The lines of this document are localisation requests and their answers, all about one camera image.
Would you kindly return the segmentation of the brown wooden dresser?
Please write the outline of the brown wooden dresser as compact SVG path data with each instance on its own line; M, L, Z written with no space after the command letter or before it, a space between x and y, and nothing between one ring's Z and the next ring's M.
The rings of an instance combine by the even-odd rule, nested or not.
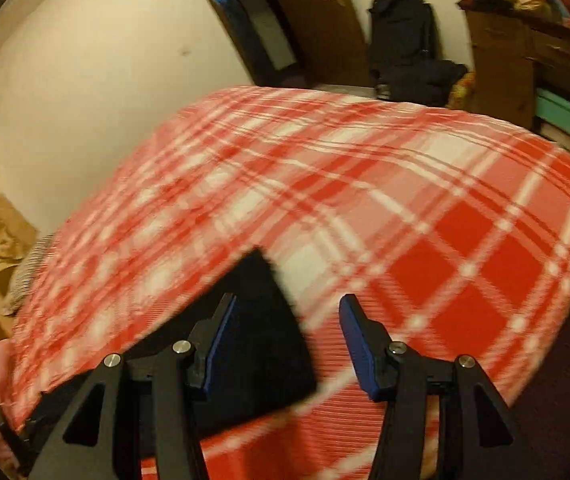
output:
M545 92L570 104L570 28L504 0L460 0L475 72L474 112L535 131Z

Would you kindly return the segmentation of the black bag on chair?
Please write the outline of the black bag on chair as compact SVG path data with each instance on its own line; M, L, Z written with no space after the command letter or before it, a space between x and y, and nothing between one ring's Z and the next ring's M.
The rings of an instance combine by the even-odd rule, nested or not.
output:
M373 0L369 14L376 98L444 107L468 69L442 58L432 6L425 0Z

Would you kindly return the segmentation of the red plaid bed sheet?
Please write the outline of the red plaid bed sheet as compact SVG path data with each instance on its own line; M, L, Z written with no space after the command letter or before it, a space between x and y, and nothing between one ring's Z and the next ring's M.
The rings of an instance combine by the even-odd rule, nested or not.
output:
M507 400L570 310L570 155L509 122L311 90L235 87L183 108L58 229L12 337L8 417L183 312L259 247L319 391L205 443L216 479L358 479L383 411L338 301L427 356L468 353Z

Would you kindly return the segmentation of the black pants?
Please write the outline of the black pants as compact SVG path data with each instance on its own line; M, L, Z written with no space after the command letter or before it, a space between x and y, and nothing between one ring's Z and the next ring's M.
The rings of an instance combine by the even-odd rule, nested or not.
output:
M237 309L213 355L210 387L205 392L195 393L194 422L199 444L206 437L285 410L317 388L306 339L277 284L273 266L258 248L243 255L183 312L131 349L118 354L126 360L149 358L174 342L186 339L198 322L212 317L225 294L237 298ZM92 372L82 376L84 382ZM28 477L72 398L58 409L58 417L49 433L36 444L16 434L0 408L1 437L15 453L20 471ZM151 385L147 382L140 385L140 407L142 472L143 460L155 458Z

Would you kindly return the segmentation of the striped grey pillow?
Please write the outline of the striped grey pillow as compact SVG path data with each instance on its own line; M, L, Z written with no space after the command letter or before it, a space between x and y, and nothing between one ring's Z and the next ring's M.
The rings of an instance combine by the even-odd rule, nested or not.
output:
M49 234L39 238L35 245L29 249L29 252L23 258L18 266L16 266L10 284L8 284L8 293L3 301L1 314L3 316L14 316L20 310L20 307L27 299L32 284L42 266L43 260L46 258L53 244L55 234Z

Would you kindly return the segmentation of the brown wooden door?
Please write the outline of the brown wooden door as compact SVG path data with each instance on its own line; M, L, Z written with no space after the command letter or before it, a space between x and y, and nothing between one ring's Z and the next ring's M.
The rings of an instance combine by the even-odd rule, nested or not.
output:
M343 8L328 0L277 0L316 84L368 87L369 60L352 0Z

